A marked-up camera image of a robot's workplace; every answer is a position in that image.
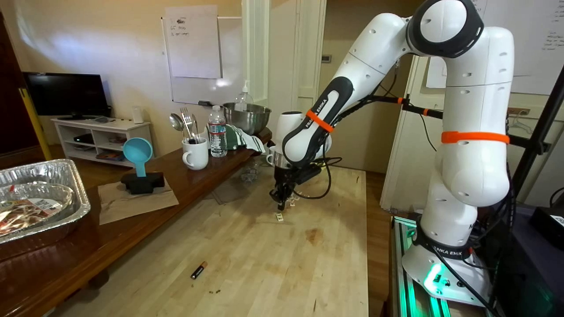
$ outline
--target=wooden cabinet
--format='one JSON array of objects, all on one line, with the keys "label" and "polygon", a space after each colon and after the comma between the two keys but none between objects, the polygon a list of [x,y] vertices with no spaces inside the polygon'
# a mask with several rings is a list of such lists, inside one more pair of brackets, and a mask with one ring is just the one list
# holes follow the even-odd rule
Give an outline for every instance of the wooden cabinet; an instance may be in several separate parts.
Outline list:
[{"label": "wooden cabinet", "polygon": [[122,120],[53,120],[65,157],[127,165],[122,146],[130,137],[152,141],[150,123]]}]

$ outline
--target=tv screen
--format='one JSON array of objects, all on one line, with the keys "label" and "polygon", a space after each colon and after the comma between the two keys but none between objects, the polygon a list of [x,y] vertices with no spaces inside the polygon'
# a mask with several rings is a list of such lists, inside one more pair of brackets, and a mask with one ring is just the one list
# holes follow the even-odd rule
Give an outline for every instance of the tv screen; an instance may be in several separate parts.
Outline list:
[{"label": "tv screen", "polygon": [[23,72],[40,116],[111,116],[99,74]]}]

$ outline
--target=pen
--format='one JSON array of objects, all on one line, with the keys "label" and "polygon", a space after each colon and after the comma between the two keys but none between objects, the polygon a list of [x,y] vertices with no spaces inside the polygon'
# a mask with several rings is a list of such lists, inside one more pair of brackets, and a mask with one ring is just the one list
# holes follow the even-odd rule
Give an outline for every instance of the pen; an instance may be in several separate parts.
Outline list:
[{"label": "pen", "polygon": [[208,262],[203,260],[203,262],[192,271],[190,278],[196,280],[196,278],[204,271],[206,266],[208,266]]}]

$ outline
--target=wooden tabletop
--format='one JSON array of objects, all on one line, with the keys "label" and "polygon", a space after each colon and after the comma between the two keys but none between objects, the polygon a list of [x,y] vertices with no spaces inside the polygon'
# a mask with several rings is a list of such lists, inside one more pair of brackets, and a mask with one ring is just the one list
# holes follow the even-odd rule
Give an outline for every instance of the wooden tabletop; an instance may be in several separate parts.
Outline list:
[{"label": "wooden tabletop", "polygon": [[53,246],[0,262],[0,315],[49,312],[141,241],[189,211],[254,157],[247,149],[229,151],[227,157],[213,158],[206,169],[194,172],[181,164],[180,155],[176,149],[146,165],[150,172],[164,172],[178,197],[178,206],[99,225],[99,197],[88,192],[92,211],[67,238]]},{"label": "wooden tabletop", "polygon": [[[278,213],[271,167],[259,162],[55,315],[368,315],[365,172],[331,167],[328,195],[293,195]],[[314,197],[326,186],[321,172],[298,190]]]}]

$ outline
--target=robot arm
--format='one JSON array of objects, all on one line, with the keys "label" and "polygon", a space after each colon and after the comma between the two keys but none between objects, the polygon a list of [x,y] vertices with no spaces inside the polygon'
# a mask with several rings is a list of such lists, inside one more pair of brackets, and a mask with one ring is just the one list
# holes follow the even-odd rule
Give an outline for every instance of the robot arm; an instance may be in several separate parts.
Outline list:
[{"label": "robot arm", "polygon": [[[414,280],[425,280],[428,262],[439,262],[437,252],[453,260],[467,257],[465,243],[476,208],[495,204],[509,188],[504,121],[513,77],[513,37],[502,28],[485,28],[471,0],[426,0],[411,17],[375,16],[314,107],[305,116],[280,116],[273,135],[278,160],[271,197],[284,209],[293,188],[319,172],[315,160],[326,151],[335,125],[361,107],[389,68],[412,53],[442,56],[448,65],[442,146],[419,222],[421,246],[404,259],[405,271]],[[478,280],[472,289],[486,294],[483,273],[478,276],[476,269],[469,271],[469,278]],[[479,304],[479,296],[460,289],[444,296]]]}]

